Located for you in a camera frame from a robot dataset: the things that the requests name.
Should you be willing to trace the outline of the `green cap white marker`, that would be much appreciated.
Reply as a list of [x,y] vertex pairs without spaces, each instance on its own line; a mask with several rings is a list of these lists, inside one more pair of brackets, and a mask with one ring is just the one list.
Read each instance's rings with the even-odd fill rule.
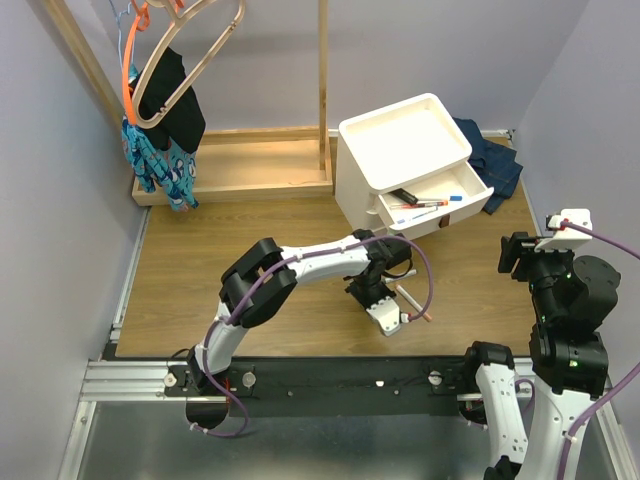
[[396,282],[396,281],[400,281],[400,280],[404,280],[407,278],[410,278],[412,276],[417,275],[417,270],[416,269],[411,269],[409,271],[407,271],[406,273],[402,274],[402,275],[390,275],[390,276],[385,276],[384,277],[384,282],[389,284],[392,282]]

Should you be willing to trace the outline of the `red white marker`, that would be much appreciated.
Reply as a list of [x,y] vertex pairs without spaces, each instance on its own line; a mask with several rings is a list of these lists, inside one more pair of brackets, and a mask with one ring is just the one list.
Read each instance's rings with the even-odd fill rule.
[[449,201],[442,200],[442,201],[417,202],[415,204],[403,203],[403,204],[391,205],[390,209],[392,210],[419,209],[419,208],[436,208],[437,209],[439,207],[445,207],[448,205],[449,205]]

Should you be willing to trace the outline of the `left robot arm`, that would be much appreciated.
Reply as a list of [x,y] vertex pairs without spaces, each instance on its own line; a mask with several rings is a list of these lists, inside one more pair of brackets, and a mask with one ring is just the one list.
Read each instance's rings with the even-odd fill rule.
[[280,246],[271,237],[258,241],[221,277],[214,321],[187,356],[188,384],[201,395],[214,393],[246,333],[272,319],[301,285],[343,278],[346,292],[381,333],[396,333],[409,315],[401,311],[384,279],[389,269],[411,259],[403,235],[376,236],[362,229],[307,247]]

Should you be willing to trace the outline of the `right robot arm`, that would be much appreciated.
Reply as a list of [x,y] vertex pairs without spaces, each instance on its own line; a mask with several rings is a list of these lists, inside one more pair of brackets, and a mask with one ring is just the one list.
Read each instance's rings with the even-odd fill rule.
[[621,276],[601,258],[577,256],[562,232],[502,237],[498,270],[527,283],[531,294],[534,413],[526,429],[511,350],[474,342],[459,371],[462,384],[482,396],[492,463],[483,476],[573,479],[580,430],[604,397],[609,361],[597,330],[617,305]]

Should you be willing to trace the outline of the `orange tip white marker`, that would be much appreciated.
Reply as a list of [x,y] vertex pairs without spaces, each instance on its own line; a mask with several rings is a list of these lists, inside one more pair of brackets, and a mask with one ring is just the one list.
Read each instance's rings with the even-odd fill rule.
[[399,294],[414,310],[415,314],[427,322],[432,322],[432,317],[422,311],[422,305],[401,285],[395,287],[395,292]]

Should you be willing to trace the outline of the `green black highlighter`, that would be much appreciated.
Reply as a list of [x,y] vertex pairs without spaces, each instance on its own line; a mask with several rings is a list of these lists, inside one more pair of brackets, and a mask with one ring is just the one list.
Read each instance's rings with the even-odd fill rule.
[[418,203],[416,196],[402,188],[393,190],[390,194],[408,205],[416,205]]

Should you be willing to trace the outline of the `white drawer cabinet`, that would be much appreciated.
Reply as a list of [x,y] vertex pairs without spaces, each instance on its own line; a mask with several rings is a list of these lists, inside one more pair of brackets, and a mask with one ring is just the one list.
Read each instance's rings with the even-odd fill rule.
[[[470,143],[440,99],[424,93],[339,124],[335,199],[353,229],[417,239],[479,213],[493,194],[468,163]],[[462,201],[437,208],[429,221],[402,227],[394,219],[418,209],[390,192],[405,189],[418,202]]]

